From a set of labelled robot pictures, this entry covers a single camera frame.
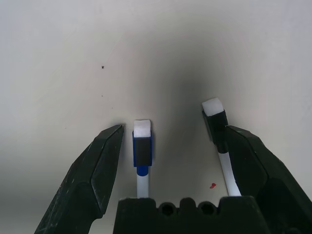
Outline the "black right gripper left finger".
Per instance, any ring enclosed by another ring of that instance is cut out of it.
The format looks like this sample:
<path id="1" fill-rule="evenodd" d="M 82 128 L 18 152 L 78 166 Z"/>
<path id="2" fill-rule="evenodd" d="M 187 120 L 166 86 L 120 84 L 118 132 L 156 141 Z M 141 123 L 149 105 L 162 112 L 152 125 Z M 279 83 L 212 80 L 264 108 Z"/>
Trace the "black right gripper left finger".
<path id="1" fill-rule="evenodd" d="M 71 165 L 35 232 L 87 234 L 106 213 L 117 174 L 123 125 L 105 129 Z"/>

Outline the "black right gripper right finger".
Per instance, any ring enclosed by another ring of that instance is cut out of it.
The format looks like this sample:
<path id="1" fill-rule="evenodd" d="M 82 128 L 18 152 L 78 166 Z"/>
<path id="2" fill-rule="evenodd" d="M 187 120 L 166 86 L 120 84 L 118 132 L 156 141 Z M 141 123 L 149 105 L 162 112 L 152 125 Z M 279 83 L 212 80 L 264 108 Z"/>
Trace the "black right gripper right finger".
<path id="1" fill-rule="evenodd" d="M 310 234 L 312 202 L 284 163 L 251 132 L 227 126 L 226 141 L 241 195 L 253 196 L 272 234 Z"/>

